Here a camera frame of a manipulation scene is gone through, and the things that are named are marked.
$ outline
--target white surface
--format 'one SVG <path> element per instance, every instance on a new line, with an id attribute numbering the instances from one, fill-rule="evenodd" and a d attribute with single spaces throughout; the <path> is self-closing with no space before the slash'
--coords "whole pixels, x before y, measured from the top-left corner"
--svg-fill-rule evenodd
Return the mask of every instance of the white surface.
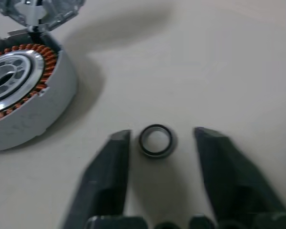
<path id="1" fill-rule="evenodd" d="M 0 15 L 0 35 L 21 26 Z M 53 32 L 80 92 L 45 135 L 0 153 L 0 229 L 56 229 L 107 136 L 163 123 L 167 161 L 132 151 L 126 214 L 212 216 L 192 126 L 231 136 L 286 203 L 286 0 L 89 0 Z"/>

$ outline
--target metal bearing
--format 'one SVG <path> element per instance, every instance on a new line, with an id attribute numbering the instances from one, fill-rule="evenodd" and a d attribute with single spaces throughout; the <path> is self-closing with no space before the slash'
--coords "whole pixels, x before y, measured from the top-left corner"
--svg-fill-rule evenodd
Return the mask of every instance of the metal bearing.
<path id="1" fill-rule="evenodd" d="M 145 142 L 148 138 L 148 136 L 153 133 L 153 132 L 162 132 L 164 133 L 168 139 L 169 139 L 169 143 L 168 146 L 159 152 L 152 152 L 149 151 L 146 147 L 145 147 Z M 147 156 L 148 158 L 151 159 L 162 159 L 165 157 L 168 157 L 175 149 L 177 146 L 177 136 L 176 134 L 168 127 L 161 125 L 161 124 L 154 124 L 154 125 L 150 125 L 148 127 L 146 127 L 139 135 L 139 139 L 138 139 L 138 145 L 139 145 L 139 149 L 140 151 Z"/>

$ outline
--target black bearing seal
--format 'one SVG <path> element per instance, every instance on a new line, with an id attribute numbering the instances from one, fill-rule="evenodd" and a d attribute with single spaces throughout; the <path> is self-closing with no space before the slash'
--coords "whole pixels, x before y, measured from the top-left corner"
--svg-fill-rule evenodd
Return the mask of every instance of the black bearing seal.
<path id="1" fill-rule="evenodd" d="M 169 138 L 169 144 L 168 146 L 159 152 L 151 152 L 147 150 L 144 147 L 144 142 L 146 138 L 153 132 L 155 131 L 161 131 L 162 133 L 166 134 L 167 137 Z M 177 136 L 176 134 L 169 129 L 168 127 L 161 125 L 161 124 L 153 124 L 148 127 L 146 127 L 139 135 L 139 140 L 138 140 L 138 145 L 140 151 L 147 156 L 148 158 L 151 159 L 162 159 L 168 157 L 175 149 L 177 146 Z"/>

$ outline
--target silver metal ring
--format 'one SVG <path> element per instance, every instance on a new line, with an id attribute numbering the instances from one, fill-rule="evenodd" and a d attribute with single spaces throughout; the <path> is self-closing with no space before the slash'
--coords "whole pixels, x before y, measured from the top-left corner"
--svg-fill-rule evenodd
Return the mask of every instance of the silver metal ring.
<path id="1" fill-rule="evenodd" d="M 155 132 L 155 131 L 160 131 L 162 133 L 164 133 L 168 138 L 169 138 L 169 144 L 168 146 L 159 152 L 152 152 L 149 151 L 146 147 L 145 147 L 145 142 L 146 139 L 148 138 L 148 136 Z M 139 135 L 139 140 L 138 140 L 138 144 L 139 144 L 139 149 L 141 150 L 141 152 L 152 159 L 161 159 L 161 158 L 165 158 L 168 157 L 175 149 L 177 146 L 177 136 L 176 134 L 169 129 L 168 127 L 161 125 L 161 124 L 154 124 L 154 125 L 150 125 L 148 127 L 146 127 Z"/>
<path id="2" fill-rule="evenodd" d="M 25 97 L 38 83 L 43 70 L 43 57 L 33 50 L 0 56 L 0 111 Z"/>

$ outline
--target copper coil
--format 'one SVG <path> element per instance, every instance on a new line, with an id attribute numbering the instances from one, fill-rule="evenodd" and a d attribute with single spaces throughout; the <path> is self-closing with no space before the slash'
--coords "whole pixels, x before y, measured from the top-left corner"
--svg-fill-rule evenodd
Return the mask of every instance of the copper coil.
<path id="1" fill-rule="evenodd" d="M 25 49 L 30 50 L 33 47 L 33 44 L 28 44 Z"/>
<path id="2" fill-rule="evenodd" d="M 16 46 L 16 45 L 11 48 L 12 51 L 16 51 L 16 50 L 18 50 L 18 49 L 19 49 L 19 47 Z"/>
<path id="3" fill-rule="evenodd" d="M 19 46 L 19 50 L 25 50 L 25 47 L 26 47 L 26 46 L 27 46 L 26 44 L 20 45 L 20 46 Z"/>
<path id="4" fill-rule="evenodd" d="M 46 62 L 46 66 L 51 66 L 56 64 L 56 59 Z"/>
<path id="5" fill-rule="evenodd" d="M 0 111 L 0 119 L 4 116 L 12 113 L 14 110 L 20 108 L 25 102 L 30 100 L 35 94 L 39 94 L 39 92 L 45 88 L 47 88 L 47 85 L 45 84 L 48 80 L 48 78 L 52 75 L 53 70 L 55 69 L 55 65 L 57 62 L 57 57 L 52 51 L 51 48 L 46 47 L 45 45 L 40 44 L 22 44 L 20 46 L 13 46 L 12 49 L 5 49 L 4 53 L 8 53 L 11 51 L 16 50 L 34 50 L 36 52 L 39 52 L 45 61 L 45 69 L 44 74 L 42 75 L 41 79 L 39 80 L 39 83 L 35 86 L 35 88 L 24 98 L 22 98 L 18 103 L 16 103 L 14 106 L 8 108 L 5 111 Z"/>

